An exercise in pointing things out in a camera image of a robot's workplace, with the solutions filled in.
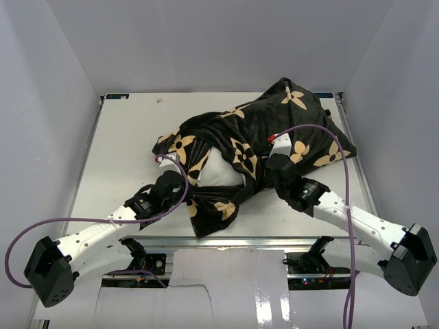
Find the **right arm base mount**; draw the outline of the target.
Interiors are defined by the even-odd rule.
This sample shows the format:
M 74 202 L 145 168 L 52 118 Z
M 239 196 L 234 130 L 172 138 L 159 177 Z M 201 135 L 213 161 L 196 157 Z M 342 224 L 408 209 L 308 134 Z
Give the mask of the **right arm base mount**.
M 341 290 L 351 284 L 349 268 L 332 267 L 322 257 L 334 238 L 321 236 L 306 252 L 288 252 L 283 264 L 287 270 L 290 291 Z

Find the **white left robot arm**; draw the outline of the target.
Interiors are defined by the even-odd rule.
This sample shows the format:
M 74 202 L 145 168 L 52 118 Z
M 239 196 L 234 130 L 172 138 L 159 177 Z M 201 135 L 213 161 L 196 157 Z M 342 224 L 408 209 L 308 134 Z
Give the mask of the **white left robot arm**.
M 64 301 L 73 289 L 112 272 L 147 270 L 147 253 L 132 235 L 157 222 L 184 195 L 185 178 L 165 171 L 153 185 L 144 186 L 112 214 L 106 223 L 71 235 L 39 240 L 24 270 L 30 286 L 46 308 Z

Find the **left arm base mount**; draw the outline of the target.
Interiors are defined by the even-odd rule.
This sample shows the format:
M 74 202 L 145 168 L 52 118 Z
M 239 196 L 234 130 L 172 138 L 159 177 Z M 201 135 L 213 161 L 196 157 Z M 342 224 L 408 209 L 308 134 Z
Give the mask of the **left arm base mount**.
M 138 283 L 153 280 L 160 287 L 167 288 L 159 278 L 165 274 L 166 254 L 148 254 L 142 244 L 132 238 L 122 239 L 120 244 L 128 250 L 131 261 L 126 269 L 110 271 L 109 276 L 136 275 Z

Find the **white pillow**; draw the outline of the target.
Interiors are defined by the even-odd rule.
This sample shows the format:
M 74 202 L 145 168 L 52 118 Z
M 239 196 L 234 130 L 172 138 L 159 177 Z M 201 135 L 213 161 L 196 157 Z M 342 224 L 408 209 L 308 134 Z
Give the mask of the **white pillow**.
M 215 147 L 212 147 L 198 176 L 196 186 L 245 186 L 246 177 L 244 174 L 238 173 L 233 166 L 225 161 L 222 153 Z

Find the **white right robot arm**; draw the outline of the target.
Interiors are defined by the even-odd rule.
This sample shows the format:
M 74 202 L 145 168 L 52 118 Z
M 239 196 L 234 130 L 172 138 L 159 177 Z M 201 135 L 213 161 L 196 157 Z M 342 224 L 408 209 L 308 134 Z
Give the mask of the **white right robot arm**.
M 299 176 L 286 155 L 273 154 L 266 167 L 276 194 L 292 209 L 326 221 L 344 231 L 353 231 L 362 245 L 332 236 L 320 236 L 309 251 L 284 263 L 297 271 L 326 273 L 347 268 L 383 278 L 391 287 L 416 296 L 438 262 L 428 231 L 418 225 L 401 226 L 356 206 L 348 207 L 326 185 Z

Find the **black floral pillowcase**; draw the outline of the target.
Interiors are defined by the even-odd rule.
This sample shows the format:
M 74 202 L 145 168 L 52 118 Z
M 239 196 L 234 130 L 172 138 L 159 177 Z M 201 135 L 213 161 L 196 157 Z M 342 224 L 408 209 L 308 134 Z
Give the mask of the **black floral pillowcase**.
M 268 139 L 285 130 L 292 142 L 289 157 L 300 175 L 357 155 L 319 97 L 285 77 L 253 101 L 191 117 L 158 138 L 152 153 L 176 152 L 187 174 L 187 210 L 199 239 L 226 229 L 242 203 L 273 187 L 265 168 L 272 148 Z M 245 175 L 245 186 L 196 186 L 212 147 Z

